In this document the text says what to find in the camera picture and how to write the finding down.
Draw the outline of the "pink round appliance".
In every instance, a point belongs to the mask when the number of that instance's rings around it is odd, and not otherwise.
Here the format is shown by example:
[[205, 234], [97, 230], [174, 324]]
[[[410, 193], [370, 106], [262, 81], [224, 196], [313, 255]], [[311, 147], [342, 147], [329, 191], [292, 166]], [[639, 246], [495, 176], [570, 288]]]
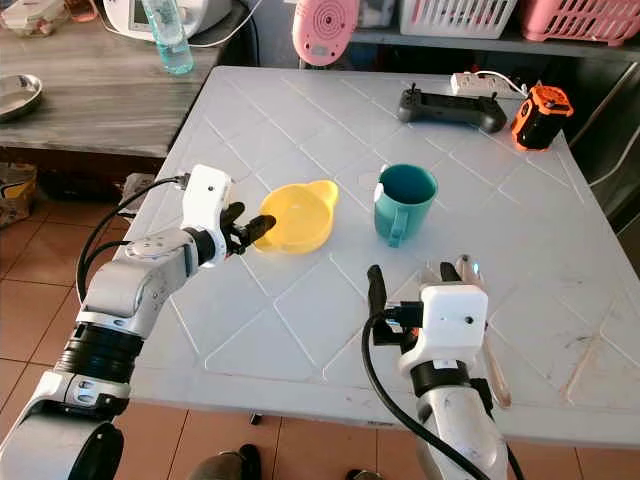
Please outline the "pink round appliance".
[[300, 60], [328, 67], [347, 49], [358, 24], [360, 0], [298, 0], [292, 42]]

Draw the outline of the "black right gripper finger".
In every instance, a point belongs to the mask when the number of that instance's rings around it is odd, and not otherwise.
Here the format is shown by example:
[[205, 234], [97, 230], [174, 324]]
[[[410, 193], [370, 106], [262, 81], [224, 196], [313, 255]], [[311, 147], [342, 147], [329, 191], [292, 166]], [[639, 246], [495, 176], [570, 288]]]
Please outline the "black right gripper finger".
[[387, 325], [387, 288], [384, 275], [379, 265], [371, 265], [367, 270], [367, 306], [369, 319], [366, 321], [366, 333], [370, 335], [374, 346], [388, 346], [390, 343], [390, 328]]

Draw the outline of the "pink plastic basket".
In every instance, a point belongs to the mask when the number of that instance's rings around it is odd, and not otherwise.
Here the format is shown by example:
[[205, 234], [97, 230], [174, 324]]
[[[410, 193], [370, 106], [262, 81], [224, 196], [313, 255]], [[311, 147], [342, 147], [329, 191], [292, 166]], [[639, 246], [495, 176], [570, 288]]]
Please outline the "pink plastic basket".
[[527, 0], [521, 31], [534, 42], [559, 38], [618, 47], [640, 33], [640, 0]]

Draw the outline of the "black remote controller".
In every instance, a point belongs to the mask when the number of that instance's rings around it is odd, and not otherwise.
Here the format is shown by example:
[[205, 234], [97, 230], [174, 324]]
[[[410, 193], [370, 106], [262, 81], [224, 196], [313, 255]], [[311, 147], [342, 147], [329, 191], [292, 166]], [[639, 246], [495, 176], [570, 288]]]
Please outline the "black remote controller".
[[429, 93], [412, 83], [399, 96], [397, 118], [403, 123], [444, 122], [474, 125], [486, 133], [502, 131], [507, 122], [497, 96], [456, 96]]

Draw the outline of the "white power strip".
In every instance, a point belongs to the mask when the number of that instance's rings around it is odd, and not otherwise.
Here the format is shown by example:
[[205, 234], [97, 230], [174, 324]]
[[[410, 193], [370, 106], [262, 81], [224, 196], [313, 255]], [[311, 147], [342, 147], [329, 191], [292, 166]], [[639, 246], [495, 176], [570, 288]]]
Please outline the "white power strip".
[[454, 96], [489, 97], [508, 92], [509, 86], [489, 74], [460, 72], [451, 76], [451, 91]]

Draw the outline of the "clear plastic water bottle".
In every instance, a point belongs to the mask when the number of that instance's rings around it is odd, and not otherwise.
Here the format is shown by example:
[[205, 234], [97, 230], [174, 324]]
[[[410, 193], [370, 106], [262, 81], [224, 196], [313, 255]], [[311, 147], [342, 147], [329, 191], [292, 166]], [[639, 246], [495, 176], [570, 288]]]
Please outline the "clear plastic water bottle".
[[163, 60], [163, 68], [173, 76], [183, 76], [195, 68], [177, 0], [140, 0], [148, 28]]

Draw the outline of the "white kitchen appliance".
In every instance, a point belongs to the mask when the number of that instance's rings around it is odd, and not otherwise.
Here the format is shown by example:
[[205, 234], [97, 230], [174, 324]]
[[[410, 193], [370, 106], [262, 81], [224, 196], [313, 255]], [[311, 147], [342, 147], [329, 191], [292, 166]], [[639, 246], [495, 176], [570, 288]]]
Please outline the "white kitchen appliance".
[[[220, 23], [232, 12], [233, 0], [175, 0], [187, 37]], [[142, 0], [102, 0], [102, 13], [119, 35], [154, 41]]]

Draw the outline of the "yellow plastic bowl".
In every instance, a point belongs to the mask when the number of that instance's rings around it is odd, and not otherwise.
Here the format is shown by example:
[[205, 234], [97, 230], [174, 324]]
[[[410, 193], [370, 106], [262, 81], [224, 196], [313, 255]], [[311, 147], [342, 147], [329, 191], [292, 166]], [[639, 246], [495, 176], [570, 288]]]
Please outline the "yellow plastic bowl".
[[260, 215], [275, 218], [275, 225], [253, 243], [265, 253], [308, 253], [323, 246], [332, 233], [339, 198], [333, 180], [289, 184], [274, 189], [262, 201]]

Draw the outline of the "clear food container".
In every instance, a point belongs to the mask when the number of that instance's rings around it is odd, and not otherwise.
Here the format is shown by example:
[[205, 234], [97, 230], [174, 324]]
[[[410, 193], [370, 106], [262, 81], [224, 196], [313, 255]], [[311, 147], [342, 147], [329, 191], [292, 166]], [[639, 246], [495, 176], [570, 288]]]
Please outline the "clear food container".
[[12, 0], [1, 10], [3, 26], [20, 37], [50, 36], [69, 19], [64, 0]]

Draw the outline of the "white plastic basket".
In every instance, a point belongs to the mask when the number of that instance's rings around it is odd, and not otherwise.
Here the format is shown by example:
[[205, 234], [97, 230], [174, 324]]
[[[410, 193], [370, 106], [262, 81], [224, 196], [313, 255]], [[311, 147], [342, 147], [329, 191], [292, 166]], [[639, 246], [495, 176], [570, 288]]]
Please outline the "white plastic basket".
[[499, 38], [518, 0], [399, 0], [402, 35]]

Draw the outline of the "teal plastic mug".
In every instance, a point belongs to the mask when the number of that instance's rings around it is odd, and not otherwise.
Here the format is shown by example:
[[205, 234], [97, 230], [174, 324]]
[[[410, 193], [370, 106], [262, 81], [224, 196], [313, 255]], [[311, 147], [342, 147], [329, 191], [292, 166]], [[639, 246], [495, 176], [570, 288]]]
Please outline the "teal plastic mug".
[[372, 205], [374, 227], [381, 241], [396, 248], [415, 236], [436, 192], [438, 183], [429, 170], [410, 164], [384, 166]]

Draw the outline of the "printed bag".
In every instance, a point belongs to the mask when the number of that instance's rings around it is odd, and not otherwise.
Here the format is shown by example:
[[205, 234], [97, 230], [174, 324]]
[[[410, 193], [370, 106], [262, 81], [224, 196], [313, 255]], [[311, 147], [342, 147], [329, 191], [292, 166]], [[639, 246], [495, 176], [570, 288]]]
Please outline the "printed bag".
[[35, 201], [38, 168], [28, 163], [3, 163], [0, 168], [0, 227], [27, 219]]

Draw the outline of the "orange and black device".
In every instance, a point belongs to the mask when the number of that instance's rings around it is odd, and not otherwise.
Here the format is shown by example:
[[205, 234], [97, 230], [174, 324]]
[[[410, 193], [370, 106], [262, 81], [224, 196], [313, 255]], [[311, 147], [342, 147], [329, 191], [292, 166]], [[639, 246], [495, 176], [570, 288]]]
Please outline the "orange and black device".
[[562, 88], [535, 84], [513, 119], [512, 141], [522, 151], [547, 151], [572, 115], [570, 97]]

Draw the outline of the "metal dish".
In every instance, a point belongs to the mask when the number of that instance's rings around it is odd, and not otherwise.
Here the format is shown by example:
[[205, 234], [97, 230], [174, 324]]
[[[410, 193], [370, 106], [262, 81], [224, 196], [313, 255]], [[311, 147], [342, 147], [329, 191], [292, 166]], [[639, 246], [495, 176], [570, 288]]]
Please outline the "metal dish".
[[44, 95], [44, 83], [32, 74], [0, 78], [0, 122], [13, 122], [32, 113]]

